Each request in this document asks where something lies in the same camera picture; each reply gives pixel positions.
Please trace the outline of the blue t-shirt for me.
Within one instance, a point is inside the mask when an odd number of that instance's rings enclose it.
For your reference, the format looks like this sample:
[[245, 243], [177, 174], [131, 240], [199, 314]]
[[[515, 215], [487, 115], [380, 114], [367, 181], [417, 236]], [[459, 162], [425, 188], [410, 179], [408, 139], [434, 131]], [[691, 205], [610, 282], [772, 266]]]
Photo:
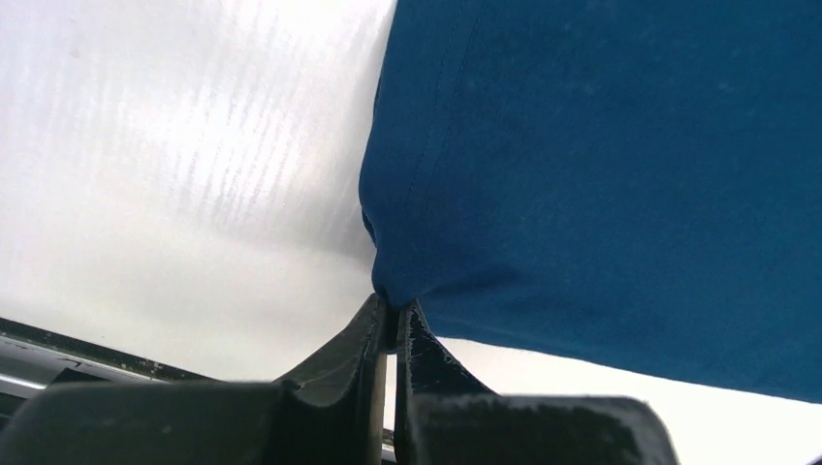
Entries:
[[359, 195], [440, 335], [821, 398], [817, 1], [400, 1]]

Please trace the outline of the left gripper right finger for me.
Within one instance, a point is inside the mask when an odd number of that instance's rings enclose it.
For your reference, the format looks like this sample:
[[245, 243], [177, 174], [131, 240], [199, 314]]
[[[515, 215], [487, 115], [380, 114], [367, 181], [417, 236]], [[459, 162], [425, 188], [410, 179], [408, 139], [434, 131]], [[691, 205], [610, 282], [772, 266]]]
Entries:
[[430, 332], [418, 302], [398, 316], [400, 464], [675, 464], [668, 431], [628, 397], [505, 396]]

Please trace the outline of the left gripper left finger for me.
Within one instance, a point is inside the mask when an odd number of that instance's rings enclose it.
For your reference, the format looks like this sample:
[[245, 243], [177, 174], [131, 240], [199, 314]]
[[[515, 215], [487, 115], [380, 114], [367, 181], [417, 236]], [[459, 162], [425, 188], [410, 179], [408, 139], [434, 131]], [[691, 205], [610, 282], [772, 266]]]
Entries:
[[377, 464], [387, 312], [369, 297], [319, 350], [267, 383], [50, 387], [1, 434], [5, 464]]

